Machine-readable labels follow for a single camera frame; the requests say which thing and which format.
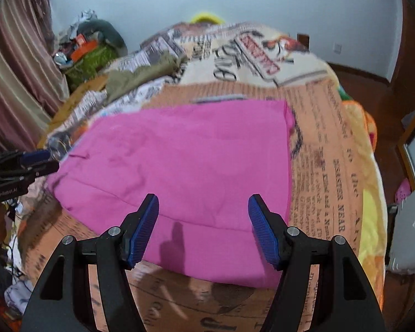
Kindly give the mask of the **pink pants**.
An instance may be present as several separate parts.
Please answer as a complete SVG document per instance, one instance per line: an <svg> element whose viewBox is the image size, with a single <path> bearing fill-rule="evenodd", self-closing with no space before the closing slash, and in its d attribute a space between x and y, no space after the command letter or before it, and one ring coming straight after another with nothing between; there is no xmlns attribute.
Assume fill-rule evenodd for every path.
<svg viewBox="0 0 415 332"><path fill-rule="evenodd" d="M152 193L159 217L144 259L196 279L273 289L279 274L261 254L247 205L253 194L290 211L284 100L192 104L97 119L57 173L52 195L101 234Z"/></svg>

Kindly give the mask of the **striped pink curtain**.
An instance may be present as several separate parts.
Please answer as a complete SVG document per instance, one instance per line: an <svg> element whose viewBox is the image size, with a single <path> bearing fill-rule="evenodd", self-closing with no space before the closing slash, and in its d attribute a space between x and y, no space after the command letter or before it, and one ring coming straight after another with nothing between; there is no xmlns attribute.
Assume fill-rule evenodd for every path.
<svg viewBox="0 0 415 332"><path fill-rule="evenodd" d="M0 0L0 153L32 151L69 98L49 0Z"/></svg>

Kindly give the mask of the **wooden lap tray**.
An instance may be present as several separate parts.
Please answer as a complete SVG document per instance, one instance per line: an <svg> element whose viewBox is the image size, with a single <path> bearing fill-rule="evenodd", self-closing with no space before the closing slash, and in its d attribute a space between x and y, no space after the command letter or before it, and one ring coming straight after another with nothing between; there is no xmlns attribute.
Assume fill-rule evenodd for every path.
<svg viewBox="0 0 415 332"><path fill-rule="evenodd" d="M108 76L106 74L97 76L87 82L83 82L70 96L69 99L63 104L62 107L57 111L52 120L48 123L47 129L42 134L40 141L37 143L37 148L42 148L45 144L46 138L49 133L54 129L58 128L68 117L72 111L81 102L84 95L89 91L100 92L104 89Z"/></svg>

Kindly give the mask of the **olive green folded pants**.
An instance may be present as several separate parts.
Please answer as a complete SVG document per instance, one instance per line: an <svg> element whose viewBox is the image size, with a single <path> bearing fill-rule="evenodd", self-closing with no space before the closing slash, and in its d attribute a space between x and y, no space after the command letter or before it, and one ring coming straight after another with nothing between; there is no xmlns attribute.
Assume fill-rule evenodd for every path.
<svg viewBox="0 0 415 332"><path fill-rule="evenodd" d="M164 76L174 76L180 66L186 62L187 57L183 54L175 57L169 51L165 51L157 63L142 65L131 71L111 71L105 84L107 93L105 105L123 97L131 91L136 90L147 82L159 79Z"/></svg>

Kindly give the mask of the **newspaper print bed blanket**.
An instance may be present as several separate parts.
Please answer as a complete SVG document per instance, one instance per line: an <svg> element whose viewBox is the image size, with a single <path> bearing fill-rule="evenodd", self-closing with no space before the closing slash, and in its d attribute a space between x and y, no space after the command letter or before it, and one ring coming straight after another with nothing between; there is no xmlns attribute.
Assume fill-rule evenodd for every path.
<svg viewBox="0 0 415 332"><path fill-rule="evenodd" d="M60 239L159 217L127 279L149 331L258 331L280 274L249 197L306 234L349 240L375 296L385 196L375 124L330 66L266 25L181 23L74 88L40 140L60 170L22 200L18 263L36 282Z"/></svg>

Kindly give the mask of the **orange box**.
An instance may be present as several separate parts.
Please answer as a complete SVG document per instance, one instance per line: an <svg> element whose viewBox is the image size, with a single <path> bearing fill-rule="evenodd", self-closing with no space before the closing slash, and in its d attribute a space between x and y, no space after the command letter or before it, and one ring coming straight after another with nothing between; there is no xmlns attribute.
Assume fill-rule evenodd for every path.
<svg viewBox="0 0 415 332"><path fill-rule="evenodd" d="M87 43L82 44L71 54L72 61L79 61L84 55L95 50L98 47L98 45L99 44L97 40L91 40Z"/></svg>

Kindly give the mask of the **grey plush pillow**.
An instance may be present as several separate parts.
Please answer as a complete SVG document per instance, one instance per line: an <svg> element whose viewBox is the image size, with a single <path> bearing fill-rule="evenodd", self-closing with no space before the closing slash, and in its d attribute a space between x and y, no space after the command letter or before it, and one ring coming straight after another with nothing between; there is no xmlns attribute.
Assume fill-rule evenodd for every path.
<svg viewBox="0 0 415 332"><path fill-rule="evenodd" d="M83 35L86 40L96 40L98 44L109 45L120 57L127 55L128 50L123 38L108 21L96 19L82 22L77 29L77 35Z"/></svg>

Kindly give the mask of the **yellow foam tube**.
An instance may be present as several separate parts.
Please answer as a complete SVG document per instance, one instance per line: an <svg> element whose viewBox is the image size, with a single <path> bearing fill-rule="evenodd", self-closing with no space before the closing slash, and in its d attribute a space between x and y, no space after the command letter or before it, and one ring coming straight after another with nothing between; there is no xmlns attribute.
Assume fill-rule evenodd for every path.
<svg viewBox="0 0 415 332"><path fill-rule="evenodd" d="M194 15L190 19L191 24L210 24L210 25L222 25L225 23L225 20L218 17L216 14L210 12L200 12Z"/></svg>

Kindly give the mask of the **wall socket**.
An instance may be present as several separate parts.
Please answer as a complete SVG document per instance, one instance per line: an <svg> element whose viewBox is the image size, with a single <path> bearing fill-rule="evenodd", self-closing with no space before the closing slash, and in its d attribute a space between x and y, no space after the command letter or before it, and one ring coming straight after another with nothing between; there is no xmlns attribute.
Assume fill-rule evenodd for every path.
<svg viewBox="0 0 415 332"><path fill-rule="evenodd" d="M339 43L335 43L335 44L334 44L334 47L333 47L333 51L334 51L336 54L340 54L340 53L342 52L342 45L341 45L341 44L339 44Z"/></svg>

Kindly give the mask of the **wooden bed post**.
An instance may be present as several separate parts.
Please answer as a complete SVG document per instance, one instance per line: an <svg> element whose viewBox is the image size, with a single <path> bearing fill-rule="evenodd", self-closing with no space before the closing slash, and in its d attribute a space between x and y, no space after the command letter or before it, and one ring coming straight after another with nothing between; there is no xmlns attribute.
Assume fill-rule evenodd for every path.
<svg viewBox="0 0 415 332"><path fill-rule="evenodd" d="M301 43L306 49L310 48L310 36L306 34L297 34L297 41Z"/></svg>

